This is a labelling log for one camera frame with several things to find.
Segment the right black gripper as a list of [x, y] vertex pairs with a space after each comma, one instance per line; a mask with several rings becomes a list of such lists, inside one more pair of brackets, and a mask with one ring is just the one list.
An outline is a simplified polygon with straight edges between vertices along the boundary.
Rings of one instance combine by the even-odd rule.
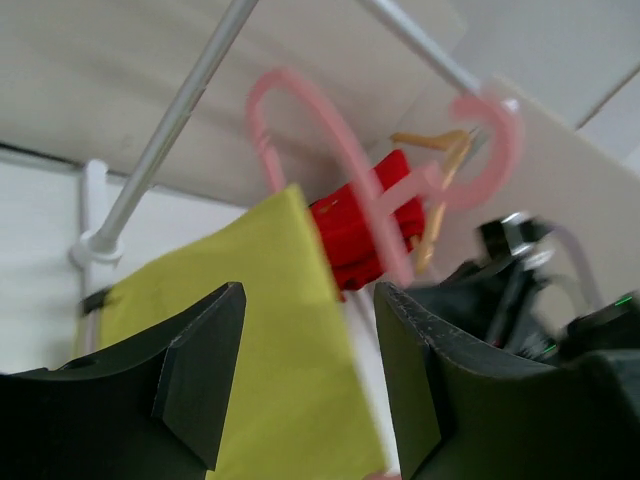
[[[598, 350], [639, 347], [639, 294], [605, 304], [586, 253], [567, 227], [522, 212], [476, 229], [485, 256], [407, 294], [430, 313], [508, 353], [558, 365]], [[550, 334], [534, 312], [539, 294], [562, 288], [574, 318]]]

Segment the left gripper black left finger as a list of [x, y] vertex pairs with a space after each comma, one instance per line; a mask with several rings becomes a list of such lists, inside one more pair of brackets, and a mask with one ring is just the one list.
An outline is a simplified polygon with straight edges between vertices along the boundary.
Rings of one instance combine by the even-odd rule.
[[227, 283], [159, 324], [57, 371], [47, 449], [67, 471], [216, 466], [243, 330]]

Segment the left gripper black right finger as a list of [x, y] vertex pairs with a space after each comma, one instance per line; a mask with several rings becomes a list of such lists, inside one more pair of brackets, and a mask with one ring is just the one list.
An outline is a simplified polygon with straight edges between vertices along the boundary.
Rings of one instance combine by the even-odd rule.
[[556, 471], [554, 369], [506, 353], [376, 286], [376, 327], [404, 479], [541, 479]]

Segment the yellow-green trousers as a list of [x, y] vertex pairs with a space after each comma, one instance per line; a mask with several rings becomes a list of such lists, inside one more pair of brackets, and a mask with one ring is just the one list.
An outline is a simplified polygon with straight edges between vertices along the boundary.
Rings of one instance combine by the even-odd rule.
[[228, 282], [244, 327], [212, 479], [362, 479], [387, 467], [337, 287], [300, 188], [117, 282], [100, 348], [152, 327]]

